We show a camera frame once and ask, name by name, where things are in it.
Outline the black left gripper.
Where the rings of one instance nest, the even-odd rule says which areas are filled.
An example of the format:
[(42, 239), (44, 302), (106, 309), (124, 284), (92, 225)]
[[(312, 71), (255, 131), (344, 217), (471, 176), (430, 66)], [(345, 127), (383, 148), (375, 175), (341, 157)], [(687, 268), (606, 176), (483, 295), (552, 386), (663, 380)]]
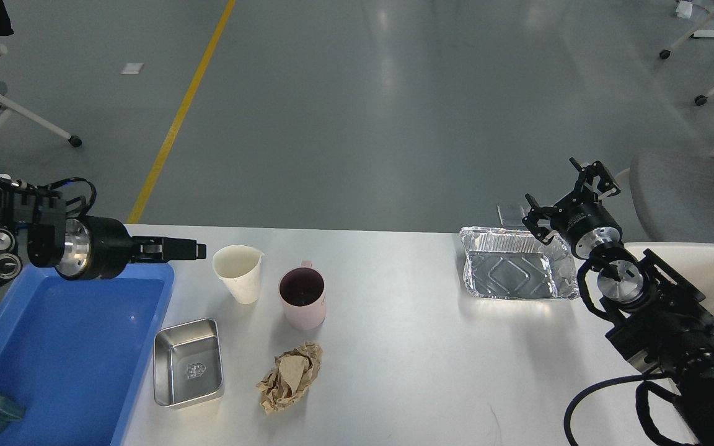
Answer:
[(67, 280), (111, 279), (130, 262), (168, 263), (203, 260), (207, 246), (192, 239), (134, 238), (125, 225), (107, 217), (68, 218), (56, 272)]

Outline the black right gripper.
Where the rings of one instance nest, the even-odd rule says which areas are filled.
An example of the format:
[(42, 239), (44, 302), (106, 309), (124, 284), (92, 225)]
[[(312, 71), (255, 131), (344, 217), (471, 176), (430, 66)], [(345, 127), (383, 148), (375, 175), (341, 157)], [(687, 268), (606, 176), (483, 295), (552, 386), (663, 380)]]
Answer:
[(533, 195), (524, 195), (530, 209), (523, 224), (544, 245), (561, 237), (576, 257), (587, 260), (601, 245), (622, 241), (622, 229), (601, 202), (619, 195), (621, 189), (601, 161), (581, 164), (573, 157), (569, 161), (578, 171), (570, 198), (541, 206)]

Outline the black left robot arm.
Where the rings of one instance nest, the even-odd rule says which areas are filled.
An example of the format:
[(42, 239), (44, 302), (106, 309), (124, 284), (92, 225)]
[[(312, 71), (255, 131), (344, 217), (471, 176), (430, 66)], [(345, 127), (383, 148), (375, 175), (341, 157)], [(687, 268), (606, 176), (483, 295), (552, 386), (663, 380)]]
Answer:
[(0, 177), (0, 288), (22, 272), (18, 236), (26, 234), (27, 262), (69, 281), (113, 279), (126, 266), (203, 260), (207, 247), (192, 239), (133, 236), (124, 223), (90, 211), (97, 189), (85, 178), (47, 185)]

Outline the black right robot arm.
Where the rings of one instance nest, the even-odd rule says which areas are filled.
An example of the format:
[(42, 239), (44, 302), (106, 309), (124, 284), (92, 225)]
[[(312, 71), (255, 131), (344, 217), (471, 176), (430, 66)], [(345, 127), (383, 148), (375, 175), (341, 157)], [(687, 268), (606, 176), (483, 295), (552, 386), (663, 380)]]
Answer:
[(702, 305), (705, 294), (653, 251), (637, 258), (626, 249), (622, 229), (603, 205), (604, 198), (620, 193), (603, 163), (570, 163), (578, 172), (572, 191), (552, 206), (525, 195), (523, 223), (543, 245), (559, 236), (583, 260), (579, 297), (590, 313), (612, 324), (606, 338), (637, 375), (579, 392), (563, 417), (567, 441), (577, 444), (571, 421), (581, 401), (607, 387), (637, 383), (638, 423), (653, 444), (676, 440), (657, 428), (650, 395), (676, 409), (697, 445), (714, 445), (714, 315)]

